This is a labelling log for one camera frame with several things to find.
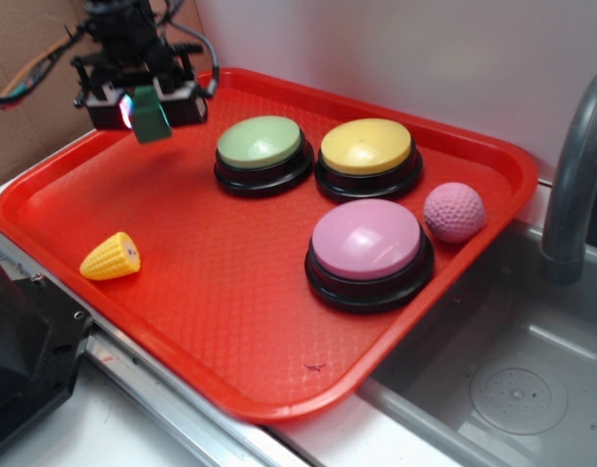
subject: tray rim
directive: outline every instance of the tray rim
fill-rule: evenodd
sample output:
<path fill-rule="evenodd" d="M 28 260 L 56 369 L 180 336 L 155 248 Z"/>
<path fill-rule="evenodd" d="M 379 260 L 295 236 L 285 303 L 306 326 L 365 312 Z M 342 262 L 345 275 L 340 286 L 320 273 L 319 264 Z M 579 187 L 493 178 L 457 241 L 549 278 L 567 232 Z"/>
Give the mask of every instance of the tray rim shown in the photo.
<path fill-rule="evenodd" d="M 259 401 L 242 401 L 242 404 L 236 404 L 233 397 L 212 398 L 215 404 L 229 413 L 240 416 L 252 422 L 271 423 L 284 420 L 296 419 L 317 413 L 318 411 L 340 402 L 346 396 L 355 392 L 363 380 L 378 365 L 378 363 L 397 345 L 412 329 L 412 327 L 423 317 L 430 307 L 440 298 L 447 288 L 467 269 L 467 267 L 481 254 L 481 252 L 497 237 L 497 235 L 510 223 L 518 210 L 523 207 L 527 200 L 536 191 L 538 184 L 538 170 L 530 156 L 517 146 L 479 133 L 461 129 L 455 126 L 449 126 L 433 122 L 420 117 L 405 114 L 403 112 L 388 109 L 385 107 L 368 104 L 356 99 L 332 94 L 330 92 L 315 90 L 304 85 L 279 80 L 253 71 L 230 68 L 222 73 L 221 88 L 233 90 L 243 90 L 254 93 L 267 99 L 278 100 L 287 103 L 287 95 L 309 97 L 298 99 L 300 105 L 291 104 L 293 107 L 302 110 L 326 115 L 336 120 L 353 120 L 354 118 L 364 118 L 365 116 L 391 119 L 403 122 L 411 132 L 416 136 L 418 146 L 432 147 L 424 143 L 423 135 L 426 132 L 434 133 L 437 131 L 451 143 L 459 145 L 482 144 L 485 148 L 491 149 L 496 157 L 490 163 L 484 163 L 496 171 L 503 174 L 505 168 L 511 171 L 511 176 L 505 176 L 508 180 L 512 196 L 508 203 L 500 210 L 498 216 L 488 223 L 482 230 L 482 235 L 477 235 L 461 248 L 458 254 L 446 265 L 439 274 L 439 284 L 432 281 L 426 289 L 420 293 L 399 316 L 391 323 L 385 332 L 364 352 L 360 359 L 348 367 L 344 373 L 333 385 L 327 387 L 323 392 L 315 397 L 309 397 L 293 404 L 278 405 L 267 404 Z M 327 104 L 328 112 L 323 113 L 321 106 Z M 29 253 L 28 250 L 40 250 L 38 262 L 43 264 L 41 254 L 41 245 L 33 242 L 24 231 L 19 229 L 15 223 L 15 213 L 24 206 L 24 204 L 37 192 L 41 191 L 51 182 L 60 178 L 69 170 L 80 165 L 83 161 L 93 157 L 95 150 L 87 150 L 88 155 L 84 156 L 80 147 L 87 145 L 90 148 L 104 149 L 119 140 L 128 136 L 125 131 L 92 131 L 87 136 L 81 138 L 74 145 L 63 148 L 61 151 L 44 162 L 40 162 L 35 167 L 22 174 L 18 180 L 14 181 L 0 195 L 0 231 L 8 236 L 20 248 Z M 475 160 L 461 152 L 459 157 L 475 162 Z M 72 272 L 53 271 L 55 275 L 68 283 L 74 275 Z M 442 289 L 442 292 L 434 293 L 432 289 Z"/>

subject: plastic tray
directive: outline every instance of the plastic tray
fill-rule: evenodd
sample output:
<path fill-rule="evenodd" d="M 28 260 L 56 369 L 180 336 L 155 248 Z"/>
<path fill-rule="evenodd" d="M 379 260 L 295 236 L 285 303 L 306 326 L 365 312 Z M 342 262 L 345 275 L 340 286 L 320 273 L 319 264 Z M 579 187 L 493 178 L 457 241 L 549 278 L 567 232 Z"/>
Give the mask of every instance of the plastic tray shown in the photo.
<path fill-rule="evenodd" d="M 209 122 L 140 146 L 94 132 L 20 177 L 0 197 L 0 231 L 159 361 L 236 416 L 271 423 L 315 413 L 352 393 L 534 193 L 537 171 L 508 143 L 253 72 L 226 70 Z M 213 174 L 218 138 L 253 116 L 294 119 L 317 152 L 333 127 L 398 121 L 424 158 L 400 203 L 424 223 L 437 185 L 476 189 L 486 226 L 464 245 L 432 238 L 435 274 L 409 305 L 349 314 L 309 291 L 303 260 L 335 203 L 313 175 L 263 199 L 224 193 Z M 78 267 L 97 243 L 129 233 L 140 272 L 104 282 Z"/>

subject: sink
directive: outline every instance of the sink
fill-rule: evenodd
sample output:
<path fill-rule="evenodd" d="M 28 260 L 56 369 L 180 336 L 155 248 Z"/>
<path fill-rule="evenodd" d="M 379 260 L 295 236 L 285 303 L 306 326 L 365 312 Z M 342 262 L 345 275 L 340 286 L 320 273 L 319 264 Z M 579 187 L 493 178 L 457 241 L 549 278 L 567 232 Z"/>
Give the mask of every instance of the sink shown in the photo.
<path fill-rule="evenodd" d="M 541 237 L 511 224 L 360 390 L 463 465 L 597 466 L 597 250 L 559 287 Z"/>

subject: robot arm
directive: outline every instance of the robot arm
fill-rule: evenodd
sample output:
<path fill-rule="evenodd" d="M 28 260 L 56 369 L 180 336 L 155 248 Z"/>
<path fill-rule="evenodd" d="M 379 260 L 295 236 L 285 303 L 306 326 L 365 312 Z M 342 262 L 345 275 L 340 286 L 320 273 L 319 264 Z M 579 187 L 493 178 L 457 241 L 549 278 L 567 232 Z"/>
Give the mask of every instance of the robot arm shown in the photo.
<path fill-rule="evenodd" d="M 205 122 L 205 100 L 216 91 L 219 65 L 205 37 L 174 21 L 183 3 L 184 0 L 165 0 L 166 11 L 158 19 L 149 0 L 87 0 L 88 18 L 74 34 L 68 33 L 68 37 L 32 62 L 26 76 L 22 73 L 14 79 L 21 84 L 12 90 L 16 84 L 12 82 L 1 93 L 0 109 L 22 101 L 43 81 L 64 52 L 84 34 L 89 34 L 101 50 L 75 57 L 72 65 L 81 85 L 74 105 L 88 109 L 93 126 L 98 129 L 134 126 L 139 137 L 151 125 L 161 127 L 161 131 L 152 130 L 150 134 L 165 137 L 174 126 Z M 193 35 L 198 43 L 168 44 L 160 33 L 167 24 Z M 208 49 L 213 64 L 207 88 L 197 82 L 189 60 L 190 54 L 203 52 L 201 44 Z M 137 96 L 140 109 L 136 105 Z M 137 116 L 137 110 L 144 106 L 145 113 L 139 112 Z M 151 120 L 146 117 L 150 112 L 154 114 Z M 154 139 L 158 138 L 152 136 L 147 140 Z"/>

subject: gray faucet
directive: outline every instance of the gray faucet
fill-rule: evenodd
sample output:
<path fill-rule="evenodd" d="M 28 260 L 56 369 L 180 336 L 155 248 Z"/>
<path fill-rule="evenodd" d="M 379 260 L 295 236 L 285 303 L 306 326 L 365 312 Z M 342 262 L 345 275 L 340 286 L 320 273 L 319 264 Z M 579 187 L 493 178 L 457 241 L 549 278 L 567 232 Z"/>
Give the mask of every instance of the gray faucet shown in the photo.
<path fill-rule="evenodd" d="M 547 281 L 556 285 L 579 281 L 589 226 L 597 229 L 595 198 L 597 76 L 573 117 L 551 190 L 541 243 L 541 275 Z"/>

